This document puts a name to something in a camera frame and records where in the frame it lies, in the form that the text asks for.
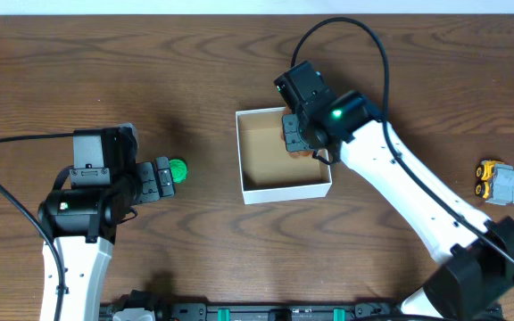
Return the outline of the brown plush bear toy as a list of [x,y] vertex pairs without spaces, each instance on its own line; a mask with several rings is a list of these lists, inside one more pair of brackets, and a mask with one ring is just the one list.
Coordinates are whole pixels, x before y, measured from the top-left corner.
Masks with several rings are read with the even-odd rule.
[[[290,108],[286,105],[285,109],[283,110],[283,115],[291,114],[291,113],[292,112],[291,112]],[[286,138],[285,138],[283,129],[281,129],[281,131],[280,131],[280,138],[283,142],[285,142]],[[288,152],[288,155],[293,159],[311,157],[312,154],[313,154],[313,151]]]

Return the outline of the yellow grey toy truck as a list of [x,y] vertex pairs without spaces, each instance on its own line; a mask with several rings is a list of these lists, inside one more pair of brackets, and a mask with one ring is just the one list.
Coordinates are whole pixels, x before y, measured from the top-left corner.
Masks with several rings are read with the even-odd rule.
[[476,168],[475,195],[487,203],[514,204],[514,168],[499,160],[481,160]]

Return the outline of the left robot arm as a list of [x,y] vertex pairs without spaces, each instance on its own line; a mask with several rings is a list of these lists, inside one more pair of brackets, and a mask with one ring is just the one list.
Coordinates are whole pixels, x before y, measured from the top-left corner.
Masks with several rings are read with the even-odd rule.
[[41,320],[97,320],[118,225],[135,207],[175,194],[170,160],[68,169],[71,188],[54,185],[38,215],[43,249]]

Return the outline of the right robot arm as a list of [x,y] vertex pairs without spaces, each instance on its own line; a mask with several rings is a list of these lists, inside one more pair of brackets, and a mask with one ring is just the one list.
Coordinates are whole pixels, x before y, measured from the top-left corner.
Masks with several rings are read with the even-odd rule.
[[405,299],[404,315],[471,320],[514,287],[514,220],[498,222],[462,200],[396,135],[364,95],[329,88],[279,91],[287,149],[327,150],[403,216],[439,268]]

